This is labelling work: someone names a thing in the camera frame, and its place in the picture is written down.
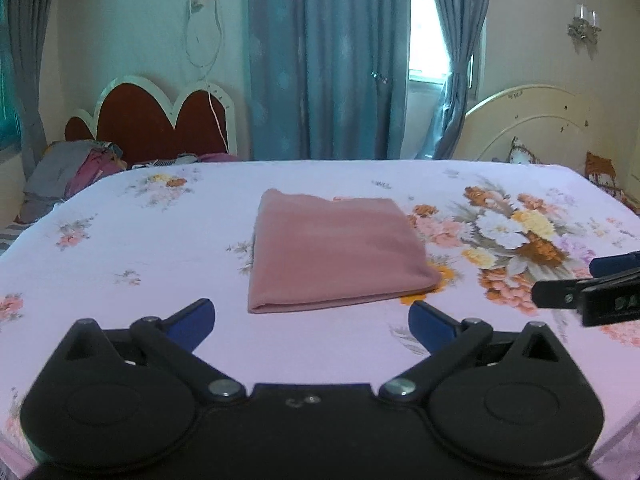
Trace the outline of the crystal wall lamp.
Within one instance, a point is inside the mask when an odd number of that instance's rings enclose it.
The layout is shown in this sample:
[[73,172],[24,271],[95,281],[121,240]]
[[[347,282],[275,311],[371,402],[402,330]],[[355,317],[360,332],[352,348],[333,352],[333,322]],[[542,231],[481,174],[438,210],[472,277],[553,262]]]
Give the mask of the crystal wall lamp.
[[567,25],[567,35],[583,44],[598,43],[600,34],[600,18],[595,10],[589,10],[584,4],[578,4],[570,24]]

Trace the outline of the cream round headboard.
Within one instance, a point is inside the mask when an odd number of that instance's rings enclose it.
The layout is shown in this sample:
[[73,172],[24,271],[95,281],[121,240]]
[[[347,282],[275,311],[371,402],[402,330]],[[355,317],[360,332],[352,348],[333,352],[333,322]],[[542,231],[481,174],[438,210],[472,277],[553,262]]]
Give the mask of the cream round headboard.
[[518,139],[544,164],[582,172],[587,153],[615,157],[611,132],[598,100],[551,84],[524,84],[466,113],[452,157],[506,160],[512,140]]

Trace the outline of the blue curtain far left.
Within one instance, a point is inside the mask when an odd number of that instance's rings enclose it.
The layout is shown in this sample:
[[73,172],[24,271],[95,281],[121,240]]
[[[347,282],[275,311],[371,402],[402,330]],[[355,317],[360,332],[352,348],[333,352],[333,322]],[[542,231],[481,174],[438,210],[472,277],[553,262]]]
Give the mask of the blue curtain far left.
[[39,111],[44,40],[52,0],[2,0],[14,110],[21,135],[23,170],[29,177],[47,146]]

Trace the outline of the patterned cushion by headboard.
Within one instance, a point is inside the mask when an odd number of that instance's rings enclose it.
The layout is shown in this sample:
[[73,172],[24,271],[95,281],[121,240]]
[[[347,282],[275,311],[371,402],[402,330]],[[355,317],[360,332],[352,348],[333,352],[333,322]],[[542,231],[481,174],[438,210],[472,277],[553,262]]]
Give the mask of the patterned cushion by headboard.
[[517,136],[511,141],[508,154],[508,163],[517,165],[538,165],[541,163],[537,157]]

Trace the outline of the blue curtain centre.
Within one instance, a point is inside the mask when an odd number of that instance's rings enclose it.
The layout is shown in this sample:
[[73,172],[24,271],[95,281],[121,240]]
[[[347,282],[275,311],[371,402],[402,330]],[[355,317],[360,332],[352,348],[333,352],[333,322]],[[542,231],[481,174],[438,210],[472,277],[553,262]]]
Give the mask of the blue curtain centre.
[[247,0],[247,11],[254,158],[399,157],[410,0]]

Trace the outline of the floral white bed sheet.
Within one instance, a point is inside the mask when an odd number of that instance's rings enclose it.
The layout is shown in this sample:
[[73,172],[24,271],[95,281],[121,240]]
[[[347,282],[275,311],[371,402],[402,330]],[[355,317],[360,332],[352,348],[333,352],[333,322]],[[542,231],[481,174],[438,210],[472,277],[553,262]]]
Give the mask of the floral white bed sheet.
[[585,328],[575,313],[539,310],[530,299],[538,280],[585,278],[592,259],[637,250],[637,216],[561,166],[402,160],[131,170],[91,185],[26,229],[1,258],[3,478],[23,478],[34,466],[18,421],[21,404],[78,318],[125,327],[209,298],[216,327],[198,355],[249,385],[378,386],[424,357],[408,329],[410,297],[250,313],[254,224],[270,188],[395,202],[442,274],[427,300],[499,330],[548,324],[604,406],[597,470],[608,479],[638,477],[638,324]]

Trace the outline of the pink knit garment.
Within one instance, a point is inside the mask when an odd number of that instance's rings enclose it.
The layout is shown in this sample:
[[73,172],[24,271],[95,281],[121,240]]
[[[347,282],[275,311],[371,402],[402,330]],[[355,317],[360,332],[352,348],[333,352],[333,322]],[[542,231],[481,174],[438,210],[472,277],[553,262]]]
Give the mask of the pink knit garment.
[[299,312],[424,294],[442,276],[388,198],[262,194],[247,309]]

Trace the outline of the blue curtain tied right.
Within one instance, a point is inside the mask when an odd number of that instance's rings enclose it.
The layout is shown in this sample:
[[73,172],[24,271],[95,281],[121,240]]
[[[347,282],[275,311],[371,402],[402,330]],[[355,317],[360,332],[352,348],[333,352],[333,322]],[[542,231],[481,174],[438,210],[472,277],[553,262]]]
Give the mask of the blue curtain tied right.
[[449,58],[449,73],[418,156],[447,159],[454,154],[464,124],[469,66],[487,16],[489,0],[435,0]]

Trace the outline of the pile of clothes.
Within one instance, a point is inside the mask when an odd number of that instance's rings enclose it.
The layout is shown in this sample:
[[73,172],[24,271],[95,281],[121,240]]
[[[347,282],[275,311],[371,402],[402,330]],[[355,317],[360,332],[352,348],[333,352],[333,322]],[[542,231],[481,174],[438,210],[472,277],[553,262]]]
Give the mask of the pile of clothes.
[[127,169],[119,148],[111,143],[87,140],[53,143],[26,181],[16,221],[35,223],[55,205]]

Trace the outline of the red heart-shaped headboard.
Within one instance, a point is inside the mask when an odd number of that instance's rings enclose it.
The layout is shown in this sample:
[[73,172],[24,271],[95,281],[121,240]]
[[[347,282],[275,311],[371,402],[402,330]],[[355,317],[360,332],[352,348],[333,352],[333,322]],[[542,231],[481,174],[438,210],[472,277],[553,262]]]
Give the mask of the red heart-shaped headboard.
[[187,84],[175,99],[142,76],[123,76],[101,92],[94,110],[75,110],[67,141],[111,142],[129,165],[183,154],[238,154],[234,103],[218,84]]

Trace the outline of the orange cushion by headboard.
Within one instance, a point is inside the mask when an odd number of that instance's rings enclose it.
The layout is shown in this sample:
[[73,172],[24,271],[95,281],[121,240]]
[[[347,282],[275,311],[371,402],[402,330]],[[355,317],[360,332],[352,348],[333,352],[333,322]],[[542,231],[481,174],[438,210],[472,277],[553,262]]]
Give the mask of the orange cushion by headboard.
[[585,161],[585,177],[601,191],[629,208],[634,214],[639,213],[639,203],[618,185],[617,174],[611,159],[588,152]]

